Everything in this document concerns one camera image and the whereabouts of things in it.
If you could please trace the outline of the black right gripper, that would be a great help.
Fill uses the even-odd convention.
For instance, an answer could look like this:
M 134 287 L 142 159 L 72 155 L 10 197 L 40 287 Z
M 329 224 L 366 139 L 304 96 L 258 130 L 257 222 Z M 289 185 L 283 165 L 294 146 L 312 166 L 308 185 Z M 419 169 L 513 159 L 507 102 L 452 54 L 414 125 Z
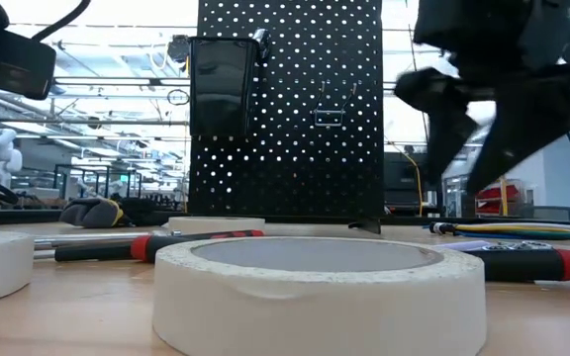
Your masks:
M 469 175 L 476 194 L 570 132 L 570 44 L 555 64 L 523 65 L 518 41 L 529 0 L 427 0 L 419 5 L 414 42 L 448 54 L 456 74 L 425 68 L 401 74 L 395 95 L 427 114 L 425 169 L 437 183 L 478 125 L 467 105 L 481 95 L 496 118 Z

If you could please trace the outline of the red black screwdriver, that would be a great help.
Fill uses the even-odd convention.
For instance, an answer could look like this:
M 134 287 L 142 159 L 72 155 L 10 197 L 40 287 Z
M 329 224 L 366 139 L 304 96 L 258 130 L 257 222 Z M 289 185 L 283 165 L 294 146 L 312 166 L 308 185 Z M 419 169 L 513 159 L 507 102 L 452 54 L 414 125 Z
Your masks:
M 53 258 L 56 262 L 132 260 L 132 244 L 138 238 L 131 242 L 91 242 L 61 246 L 53 250 L 41 250 L 47 251 L 47 254 L 35 255 L 35 258 Z
M 35 250 L 53 250 L 57 247 L 91 243 L 91 242 L 131 242 L 137 237 L 179 237 L 189 240 L 209 239 L 209 238 L 227 238 L 227 237 L 248 237 L 248 236 L 264 236 L 264 231 L 260 229 L 237 230 L 237 231 L 216 231 L 183 234 L 179 230 L 158 230 L 153 232 L 112 232 L 112 233 L 94 233 L 94 234 L 63 234 L 59 236 L 43 236 L 34 240 Z
M 570 281 L 570 250 L 471 250 L 484 262 L 487 282 Z

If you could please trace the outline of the red storage bins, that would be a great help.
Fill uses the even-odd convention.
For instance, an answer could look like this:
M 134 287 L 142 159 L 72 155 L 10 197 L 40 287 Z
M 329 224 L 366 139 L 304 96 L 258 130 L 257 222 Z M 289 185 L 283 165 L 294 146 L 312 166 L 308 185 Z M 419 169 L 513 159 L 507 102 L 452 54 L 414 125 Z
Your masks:
M 513 184 L 506 186 L 505 195 L 502 195 L 501 187 L 485 189 L 475 196 L 475 213 L 479 216 L 501 216 L 505 212 L 504 205 L 507 205 L 507 213 L 512 215 L 520 197 L 519 188 Z

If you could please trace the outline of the glass door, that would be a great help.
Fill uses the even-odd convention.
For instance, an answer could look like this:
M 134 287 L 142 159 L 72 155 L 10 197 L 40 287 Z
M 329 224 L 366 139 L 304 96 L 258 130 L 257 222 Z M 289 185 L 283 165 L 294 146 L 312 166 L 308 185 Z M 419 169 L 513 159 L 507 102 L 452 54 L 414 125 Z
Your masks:
M 443 200 L 449 218 L 474 218 L 475 196 L 466 191 L 468 176 L 460 175 L 443 179 Z

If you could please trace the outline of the black monitor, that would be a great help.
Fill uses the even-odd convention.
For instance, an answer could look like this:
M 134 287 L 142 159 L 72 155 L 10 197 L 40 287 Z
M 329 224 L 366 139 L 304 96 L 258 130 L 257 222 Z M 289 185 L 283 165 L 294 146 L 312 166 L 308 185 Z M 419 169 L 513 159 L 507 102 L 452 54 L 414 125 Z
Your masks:
M 427 171 L 423 168 L 426 155 L 413 153 L 411 158 L 418 164 L 423 198 L 418 196 L 417 170 L 415 165 L 400 152 L 385 152 L 383 160 L 384 203 L 388 206 L 424 207 L 437 205 L 438 188 L 426 180 Z

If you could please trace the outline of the grey chair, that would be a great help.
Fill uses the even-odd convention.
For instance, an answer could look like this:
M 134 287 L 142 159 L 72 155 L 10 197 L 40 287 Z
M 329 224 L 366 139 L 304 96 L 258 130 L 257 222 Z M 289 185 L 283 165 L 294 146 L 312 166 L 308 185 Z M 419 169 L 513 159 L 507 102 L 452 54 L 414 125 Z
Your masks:
M 532 217 L 546 221 L 570 221 L 570 207 L 534 206 Z

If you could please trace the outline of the metal double prong hook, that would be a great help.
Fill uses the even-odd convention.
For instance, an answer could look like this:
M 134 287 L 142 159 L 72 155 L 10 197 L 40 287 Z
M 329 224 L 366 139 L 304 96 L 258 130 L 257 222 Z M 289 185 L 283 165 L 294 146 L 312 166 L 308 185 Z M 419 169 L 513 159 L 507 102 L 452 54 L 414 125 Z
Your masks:
M 317 97 L 317 102 L 311 114 L 314 119 L 314 125 L 316 127 L 341 127 L 343 124 L 343 118 L 346 114 L 346 108 L 349 105 L 352 97 L 355 95 L 358 84 L 353 83 L 348 95 L 345 97 L 343 103 L 337 109 L 322 109 L 322 99 L 326 97 L 326 82 L 321 82 L 321 87 L 319 90 L 319 95 Z

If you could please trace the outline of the black grey work glove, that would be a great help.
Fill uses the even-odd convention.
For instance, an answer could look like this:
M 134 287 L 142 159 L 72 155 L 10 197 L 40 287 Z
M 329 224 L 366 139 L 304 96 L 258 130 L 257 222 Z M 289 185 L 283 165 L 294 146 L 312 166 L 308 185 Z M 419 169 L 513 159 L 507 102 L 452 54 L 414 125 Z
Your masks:
M 169 216 L 147 199 L 79 198 L 65 206 L 59 220 L 83 228 L 113 228 L 162 226 L 168 223 Z

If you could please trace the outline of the black perforated pegboard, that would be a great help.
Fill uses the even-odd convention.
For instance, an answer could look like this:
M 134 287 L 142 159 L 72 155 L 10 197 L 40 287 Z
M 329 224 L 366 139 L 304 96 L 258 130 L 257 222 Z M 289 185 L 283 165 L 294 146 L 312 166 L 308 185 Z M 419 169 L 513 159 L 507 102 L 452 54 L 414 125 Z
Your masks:
M 208 216 L 379 218 L 383 209 L 382 1 L 351 0 L 303 9 L 199 5 L 195 37 L 252 39 L 252 23 L 224 15 L 262 15 L 271 35 L 257 61 L 245 136 L 191 135 L 189 210 Z M 316 127 L 358 87 L 341 127 Z

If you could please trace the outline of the black plastic bin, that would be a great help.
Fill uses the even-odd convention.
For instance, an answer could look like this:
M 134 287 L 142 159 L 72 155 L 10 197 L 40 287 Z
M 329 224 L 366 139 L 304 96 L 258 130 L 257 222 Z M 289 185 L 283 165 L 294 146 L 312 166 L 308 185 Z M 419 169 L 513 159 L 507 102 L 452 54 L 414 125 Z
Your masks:
M 245 136 L 259 44 L 253 39 L 190 39 L 190 134 Z

